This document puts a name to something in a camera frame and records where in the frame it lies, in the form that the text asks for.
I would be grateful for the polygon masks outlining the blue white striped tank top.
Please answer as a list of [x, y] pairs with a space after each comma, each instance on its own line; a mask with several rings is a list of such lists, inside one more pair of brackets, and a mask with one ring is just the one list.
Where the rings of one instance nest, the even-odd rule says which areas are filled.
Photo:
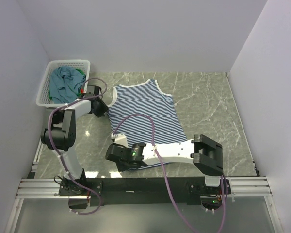
[[107, 112], [113, 134], [123, 133], [128, 146], [139, 142], [165, 144], [187, 141], [173, 97], [161, 91], [157, 80], [113, 88]]

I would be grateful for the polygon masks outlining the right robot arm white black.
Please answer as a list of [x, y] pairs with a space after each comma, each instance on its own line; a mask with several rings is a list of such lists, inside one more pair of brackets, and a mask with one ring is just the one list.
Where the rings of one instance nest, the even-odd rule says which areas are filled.
[[139, 142], [130, 147], [121, 135], [109, 145], [105, 159], [116, 163], [119, 172], [161, 166], [165, 177], [166, 164], [191, 164], [204, 175], [203, 188], [210, 194], [220, 188], [224, 175], [222, 145], [202, 134], [183, 142]]

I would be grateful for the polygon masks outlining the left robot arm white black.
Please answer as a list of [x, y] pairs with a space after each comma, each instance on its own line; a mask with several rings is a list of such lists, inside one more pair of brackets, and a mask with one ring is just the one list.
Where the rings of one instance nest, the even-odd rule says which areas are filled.
[[82, 195], [87, 190], [85, 171], [78, 162], [74, 148], [76, 119], [85, 114], [102, 117], [108, 111], [102, 100], [103, 94], [101, 87], [94, 86], [93, 93], [81, 94], [81, 98], [71, 104], [49, 107], [44, 113], [41, 142], [57, 156], [63, 167], [61, 188], [76, 195]]

